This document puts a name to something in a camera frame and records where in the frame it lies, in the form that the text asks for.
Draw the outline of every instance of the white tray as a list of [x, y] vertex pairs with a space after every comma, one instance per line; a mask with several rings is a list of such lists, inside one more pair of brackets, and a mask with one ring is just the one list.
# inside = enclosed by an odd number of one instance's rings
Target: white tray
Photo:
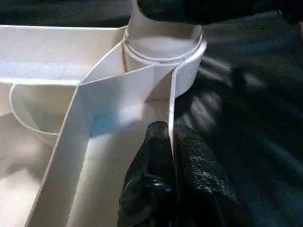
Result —
[[[20, 133], [29, 133], [22, 136], [22, 142], [33, 146], [33, 159], [48, 162], [46, 168], [41, 164], [39, 169], [42, 179], [35, 179], [27, 167], [20, 175], [12, 175], [20, 181], [14, 196], [28, 195], [27, 207], [23, 212], [21, 201], [1, 200], [1, 207], [13, 205], [14, 212], [23, 217], [13, 223], [12, 212], [4, 219], [0, 212], [0, 226], [23, 226], [26, 219], [29, 227], [116, 226], [124, 176], [147, 126], [165, 121], [173, 139], [174, 101], [194, 81], [206, 48], [205, 37], [188, 58], [161, 64], [136, 57], [125, 46], [125, 29], [0, 27], [0, 81], [75, 89], [61, 129], [50, 134], [55, 136], [54, 143], [47, 133], [34, 129], [34, 136], [31, 127], [21, 126], [27, 124], [17, 112], [21, 124], [10, 113], [9, 130], [7, 123], [0, 121], [6, 136], [16, 125]], [[2, 99], [6, 105], [7, 94]], [[9, 144], [16, 145], [17, 139], [12, 136]], [[17, 152], [30, 155], [24, 145], [19, 148]], [[36, 161], [29, 162], [28, 169]], [[3, 181], [9, 177], [9, 165], [1, 165]], [[9, 193], [5, 186], [0, 185], [0, 190]]]

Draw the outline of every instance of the curved white edge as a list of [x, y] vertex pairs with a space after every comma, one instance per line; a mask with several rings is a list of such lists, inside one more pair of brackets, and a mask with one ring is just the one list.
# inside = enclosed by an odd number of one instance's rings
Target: curved white edge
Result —
[[198, 40], [198, 43], [197, 45], [192, 49], [190, 50], [189, 52], [183, 54], [183, 55], [180, 55], [180, 56], [177, 56], [177, 57], [173, 57], [173, 58], [151, 58], [151, 57], [148, 57], [144, 54], [141, 54], [139, 53], [138, 51], [136, 51], [129, 43], [129, 41], [127, 40], [127, 30], [125, 31], [125, 45], [127, 46], [127, 48], [133, 52], [135, 55], [139, 56], [140, 58], [143, 58], [147, 61], [155, 61], [155, 62], [161, 62], [161, 63], [169, 63], [169, 62], [172, 62], [172, 61], [179, 61], [179, 60], [182, 60], [182, 59], [185, 59], [187, 57], [189, 57], [190, 55], [194, 54], [197, 49], [201, 46], [201, 42], [203, 40], [203, 33], [201, 33], [200, 37], [199, 37], [199, 40]]
[[60, 141], [61, 136], [62, 136], [62, 131], [63, 131], [64, 127], [65, 127], [65, 124], [66, 124], [66, 121], [67, 121], [69, 112], [70, 112], [70, 110], [71, 110], [71, 106], [73, 105], [73, 102], [74, 102], [74, 100], [75, 100], [75, 97], [76, 97], [77, 92], [78, 92], [78, 87], [76, 87], [76, 89], [75, 89], [75, 91], [74, 91], [74, 94], [73, 94], [73, 96], [72, 96], [70, 105], [69, 105], [69, 107], [68, 107], [68, 111], [67, 111], [66, 114], [65, 114], [65, 117], [64, 117], [62, 126], [61, 126], [61, 128], [60, 128], [60, 132], [59, 132], [59, 134], [58, 134], [58, 137], [57, 137], [57, 140], [56, 140], [56, 143], [55, 143], [55, 146], [54, 146], [54, 148], [53, 148], [52, 154], [51, 154], [50, 159], [49, 159], [49, 161], [48, 161], [48, 164], [47, 164], [47, 167], [46, 167], [46, 170], [45, 170], [43, 179], [42, 179], [41, 186], [40, 186], [39, 191], [38, 191], [38, 193], [37, 193], [37, 195], [36, 195], [36, 197], [35, 197], [35, 201], [34, 201], [34, 203], [33, 203], [33, 206], [32, 206], [32, 208], [31, 208], [31, 211], [30, 211], [30, 213], [29, 213], [29, 215], [28, 215], [28, 217], [27, 217], [27, 221], [26, 221], [25, 227], [30, 227], [31, 218], [32, 218], [33, 213], [34, 213], [34, 211], [35, 211], [35, 209], [36, 209], [36, 205], [37, 205], [37, 202], [38, 202], [38, 200], [39, 200], [39, 198], [40, 198], [40, 196], [41, 196], [42, 190], [43, 190], [43, 188], [44, 188], [44, 186], [45, 186], [45, 182], [46, 182], [46, 179], [47, 179], [47, 177], [48, 177], [48, 173], [49, 173], [50, 168], [51, 168], [51, 166], [52, 166], [52, 164], [53, 164], [53, 158], [54, 158], [54, 156], [55, 156], [55, 154], [56, 154], [57, 147], [58, 147], [59, 141]]
[[91, 78], [91, 77], [93, 77], [93, 73], [95, 73], [97, 70], [99, 70], [100, 71], [100, 73], [102, 73], [102, 70], [104, 70], [104, 68], [100, 68], [99, 69], [99, 67], [101, 66], [101, 64], [107, 59], [107, 58], [110, 58], [111, 57], [111, 55], [115, 52], [115, 51], [117, 51], [119, 48], [123, 48], [123, 40], [122, 41], [120, 41], [113, 49], [111, 49], [109, 52], [107, 52], [96, 64], [95, 64], [95, 66], [89, 71], [89, 73], [84, 77], [84, 79], [80, 82], [80, 84], [85, 84], [85, 83], [89, 83], [89, 82], [93, 82], [93, 81], [96, 81], [96, 80], [98, 80], [98, 79], [101, 79], [102, 77], [100, 77], [100, 78]]
[[35, 129], [27, 124], [25, 124], [18, 116], [18, 114], [16, 113], [15, 111], [15, 108], [14, 108], [14, 105], [12, 103], [12, 95], [13, 95], [13, 92], [14, 92], [14, 89], [15, 89], [15, 86], [16, 84], [14, 84], [11, 89], [10, 89], [10, 92], [9, 92], [9, 106], [10, 106], [10, 109], [14, 115], [14, 117], [16, 118], [16, 120], [21, 124], [23, 125], [25, 128], [27, 129], [30, 129], [31, 131], [33, 132], [36, 132], [36, 133], [39, 133], [39, 134], [43, 134], [43, 135], [50, 135], [50, 136], [58, 136], [59, 134], [58, 133], [51, 133], [51, 132], [46, 132], [46, 131], [40, 131], [38, 129]]
[[171, 91], [169, 98], [169, 137], [174, 157], [174, 114], [175, 99], [185, 93], [193, 85], [202, 55], [206, 50], [206, 36], [203, 32], [202, 42], [197, 51], [178, 65], [171, 78]]

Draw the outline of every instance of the white panel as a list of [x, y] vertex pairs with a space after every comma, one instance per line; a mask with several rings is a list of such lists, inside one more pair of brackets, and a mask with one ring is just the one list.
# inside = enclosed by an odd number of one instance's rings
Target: white panel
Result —
[[154, 89], [154, 67], [80, 85], [94, 115], [103, 115], [144, 102]]
[[41, 194], [28, 220], [29, 227], [63, 227], [67, 223], [92, 123], [85, 103], [77, 89], [46, 171]]
[[107, 53], [84, 79], [83, 83], [125, 73], [123, 44], [120, 42]]
[[122, 40], [124, 30], [0, 26], [0, 81], [64, 79], [74, 84]]

